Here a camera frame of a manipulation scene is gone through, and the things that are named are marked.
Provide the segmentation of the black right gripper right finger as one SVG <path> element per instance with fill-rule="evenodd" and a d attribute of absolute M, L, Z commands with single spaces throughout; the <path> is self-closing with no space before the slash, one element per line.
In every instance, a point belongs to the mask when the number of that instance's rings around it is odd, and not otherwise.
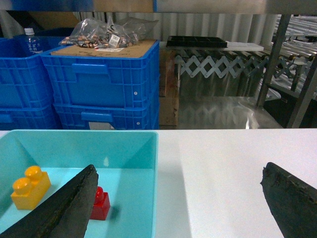
<path fill-rule="evenodd" d="M 265 200 L 285 238 L 317 236 L 317 189 L 275 163 L 263 168 Z"/>

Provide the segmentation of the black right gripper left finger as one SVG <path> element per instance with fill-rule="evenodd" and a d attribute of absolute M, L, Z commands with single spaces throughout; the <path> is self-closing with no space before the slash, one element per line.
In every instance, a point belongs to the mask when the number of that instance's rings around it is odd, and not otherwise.
<path fill-rule="evenodd" d="M 90 164 L 35 208 L 0 234 L 2 238 L 83 238 L 98 187 Z"/>

